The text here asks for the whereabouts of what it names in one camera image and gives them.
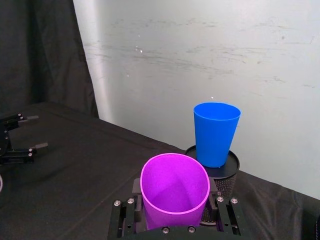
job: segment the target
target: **black lid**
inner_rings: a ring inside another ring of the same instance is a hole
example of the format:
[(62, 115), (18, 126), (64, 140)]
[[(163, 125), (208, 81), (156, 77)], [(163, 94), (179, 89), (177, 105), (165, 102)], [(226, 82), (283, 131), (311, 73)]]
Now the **black lid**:
[[(196, 154), (196, 146), (189, 147), (185, 151), (185, 155), (194, 158), (197, 160), (197, 154)], [(228, 157), (226, 159), (226, 162), (221, 167), (207, 167), (203, 166), (206, 172), (208, 173), (209, 177), (212, 177), (214, 179), (226, 179), (233, 175), (235, 175), (240, 167), (240, 162), (237, 158), (237, 156), (232, 152), (229, 151)]]

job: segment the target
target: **black curtain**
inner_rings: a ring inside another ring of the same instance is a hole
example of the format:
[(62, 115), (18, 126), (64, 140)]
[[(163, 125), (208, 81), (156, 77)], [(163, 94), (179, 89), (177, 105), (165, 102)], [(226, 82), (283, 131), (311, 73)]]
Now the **black curtain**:
[(98, 116), (73, 0), (2, 0), (0, 113), (39, 102)]

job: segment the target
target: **black table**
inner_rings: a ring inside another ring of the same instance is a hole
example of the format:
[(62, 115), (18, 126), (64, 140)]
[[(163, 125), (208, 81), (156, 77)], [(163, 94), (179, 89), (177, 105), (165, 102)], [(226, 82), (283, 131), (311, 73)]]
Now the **black table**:
[[(111, 204), (131, 195), (143, 164), (184, 153), (61, 105), (17, 111), (40, 119), (10, 132), (13, 147), (49, 148), (34, 164), (0, 166), (0, 240), (106, 240)], [(320, 200), (242, 171), (234, 196), (254, 239), (312, 239)]]

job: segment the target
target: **black cloth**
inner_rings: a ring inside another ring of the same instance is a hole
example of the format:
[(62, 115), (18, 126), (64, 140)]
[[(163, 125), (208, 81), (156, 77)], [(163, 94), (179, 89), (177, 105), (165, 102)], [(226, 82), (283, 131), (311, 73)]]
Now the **black cloth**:
[(0, 113), (54, 102), (97, 117), (73, 0), (3, 0)]
[[(174, 146), (40, 103), (37, 123), (10, 131), (13, 147), (48, 142), (34, 164), (0, 166), (0, 240), (106, 240), (111, 206), (131, 196), (143, 164)], [(320, 200), (240, 171), (234, 189), (252, 239), (314, 239)]]

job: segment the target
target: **black metal bracket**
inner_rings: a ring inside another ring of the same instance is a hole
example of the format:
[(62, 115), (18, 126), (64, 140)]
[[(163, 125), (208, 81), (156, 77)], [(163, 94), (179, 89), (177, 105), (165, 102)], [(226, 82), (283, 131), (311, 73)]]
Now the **black metal bracket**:
[(200, 226), (163, 226), (153, 230), (140, 231), (137, 226), (143, 222), (143, 200), (140, 179), (133, 182), (133, 197), (126, 201), (115, 200), (108, 230), (108, 240), (250, 240), (250, 233), (240, 202), (235, 197), (224, 199), (217, 195), (217, 187), (210, 178), (210, 195), (206, 210), (214, 223), (201, 223)]
[(38, 116), (24, 117), (21, 113), (17, 113), (0, 119), (0, 165), (33, 163), (38, 150), (48, 146), (45, 142), (30, 148), (12, 148), (9, 131), (38, 118)]

